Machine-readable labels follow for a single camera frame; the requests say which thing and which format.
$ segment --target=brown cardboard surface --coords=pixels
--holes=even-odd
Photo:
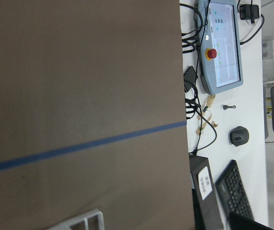
[[[180,33],[175,0],[0,1],[0,160],[185,120]]]
[[[185,127],[0,172],[0,229],[98,208],[106,229],[192,230]]]
[[[0,1],[0,161],[184,121],[180,34],[176,0]],[[184,130],[1,171],[0,229],[192,229]]]

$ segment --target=screw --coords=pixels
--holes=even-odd
[[[233,105],[233,106],[228,106],[228,105],[224,104],[224,105],[223,105],[223,109],[224,109],[224,110],[227,110],[227,109],[236,109],[236,106],[235,106],[235,105]]]

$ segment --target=black case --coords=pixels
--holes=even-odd
[[[213,184],[210,172],[208,158],[199,156],[190,156],[190,171],[192,176],[193,200],[194,200],[194,220],[196,230],[222,230],[223,224],[218,209],[217,198],[215,194],[215,186]],[[213,191],[202,200],[199,190],[198,174],[207,166]]]

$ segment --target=red emergency stop button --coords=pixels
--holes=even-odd
[[[217,51],[215,49],[207,49],[206,50],[206,58],[207,60],[211,60],[217,57]]]

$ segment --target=computer mouse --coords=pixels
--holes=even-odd
[[[230,131],[229,140],[236,147],[244,145],[249,140],[249,132],[245,127],[238,126]]]

